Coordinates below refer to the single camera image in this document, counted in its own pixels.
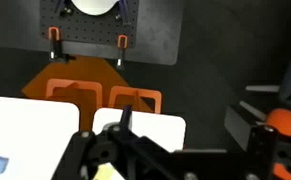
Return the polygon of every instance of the orange component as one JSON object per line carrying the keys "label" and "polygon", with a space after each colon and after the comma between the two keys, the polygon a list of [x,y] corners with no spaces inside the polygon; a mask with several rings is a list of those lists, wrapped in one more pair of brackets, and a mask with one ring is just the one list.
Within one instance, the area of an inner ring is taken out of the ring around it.
{"label": "orange component", "polygon": [[281,134],[291,136],[291,111],[276,109],[267,118],[267,124],[275,127]]}
{"label": "orange component", "polygon": [[53,27],[53,26],[48,28],[48,39],[49,40],[53,39],[53,31],[55,31],[55,34],[56,34],[55,40],[56,41],[61,40],[60,30],[58,29],[58,27]]}
{"label": "orange component", "polygon": [[114,86],[112,88],[110,96],[109,96],[108,107],[114,108],[116,97],[118,95],[134,96],[135,101],[137,101],[138,104],[140,104],[140,97],[154,99],[155,100],[155,113],[156,114],[161,113],[162,94],[159,91],[131,88],[131,87],[123,87],[123,86]]}
{"label": "orange component", "polygon": [[[291,111],[285,109],[272,111],[267,118],[267,124],[276,128],[281,134],[291,136]],[[275,164],[274,174],[284,180],[291,180],[291,174],[282,164]]]}
{"label": "orange component", "polygon": [[126,49],[128,46],[128,37],[126,35],[119,35],[118,36],[118,41],[117,41],[117,47],[121,49]]}
{"label": "orange component", "polygon": [[50,79],[47,82],[45,97],[53,96],[55,88],[74,88],[81,90],[92,90],[96,92],[96,108],[103,107],[103,88],[98,82],[77,81],[67,79]]}

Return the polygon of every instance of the orange bracket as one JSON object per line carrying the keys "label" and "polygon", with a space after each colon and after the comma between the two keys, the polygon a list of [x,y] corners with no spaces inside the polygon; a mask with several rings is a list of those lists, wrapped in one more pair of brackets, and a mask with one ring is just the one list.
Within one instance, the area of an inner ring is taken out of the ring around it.
{"label": "orange bracket", "polygon": [[55,31],[55,40],[56,41],[60,41],[61,40],[61,33],[60,30],[58,29],[58,27],[49,27],[48,28],[48,39],[49,40],[53,40],[53,31]]}
{"label": "orange bracket", "polygon": [[160,114],[162,108],[162,94],[159,91],[148,90],[148,89],[139,89],[139,88],[131,88],[131,87],[123,87],[123,86],[114,86],[111,89],[111,93],[109,96],[108,107],[114,108],[116,97],[118,95],[127,95],[134,96],[136,103],[140,106],[140,98],[151,98],[155,100],[155,113]]}
{"label": "orange bracket", "polygon": [[49,79],[47,82],[45,97],[50,98],[54,95],[56,88],[73,88],[81,90],[91,90],[96,92],[97,109],[103,107],[103,88],[98,82],[78,81],[68,79]]}
{"label": "orange bracket", "polygon": [[117,47],[121,49],[126,49],[128,46],[128,37],[126,35],[119,35],[117,41]]}

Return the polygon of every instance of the dark background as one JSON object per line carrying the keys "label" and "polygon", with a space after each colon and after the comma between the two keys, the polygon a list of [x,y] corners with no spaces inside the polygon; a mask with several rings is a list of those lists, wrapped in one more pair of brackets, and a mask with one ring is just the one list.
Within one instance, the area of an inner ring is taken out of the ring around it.
{"label": "dark background", "polygon": [[[21,89],[47,57],[0,48],[0,96],[24,97]],[[278,107],[277,94],[244,87],[279,85],[290,59],[290,0],[187,0],[177,64],[127,62],[120,74],[131,86],[163,93],[163,113],[186,120],[187,147],[235,150],[223,125],[225,107],[240,100],[264,112]]]}

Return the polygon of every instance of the orange clamp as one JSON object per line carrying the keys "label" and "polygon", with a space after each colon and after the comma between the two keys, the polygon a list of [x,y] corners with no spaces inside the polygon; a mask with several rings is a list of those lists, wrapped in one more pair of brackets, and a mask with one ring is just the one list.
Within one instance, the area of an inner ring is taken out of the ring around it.
{"label": "orange clamp", "polygon": [[56,34],[55,40],[56,41],[61,40],[61,33],[60,33],[58,27],[49,27],[48,28],[48,39],[49,40],[52,40],[53,39],[53,31],[55,31],[55,34]]}
{"label": "orange clamp", "polygon": [[117,41],[117,47],[121,49],[126,49],[128,45],[128,37],[126,35],[119,35],[118,36],[118,41]]}

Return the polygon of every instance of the white plate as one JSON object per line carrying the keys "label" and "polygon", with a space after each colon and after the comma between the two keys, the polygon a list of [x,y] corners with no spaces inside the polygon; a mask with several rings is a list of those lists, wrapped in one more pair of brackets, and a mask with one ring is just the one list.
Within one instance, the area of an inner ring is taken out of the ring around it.
{"label": "white plate", "polygon": [[111,10],[118,0],[72,0],[72,2],[83,13],[99,16]]}
{"label": "white plate", "polygon": [[[122,110],[120,109],[99,109],[94,116],[94,133],[101,133],[106,124],[119,122],[121,116]],[[147,136],[168,152],[173,152],[183,149],[186,123],[183,118],[177,116],[133,111],[131,130],[137,136]],[[124,180],[117,171],[114,171],[110,177],[111,180]]]}

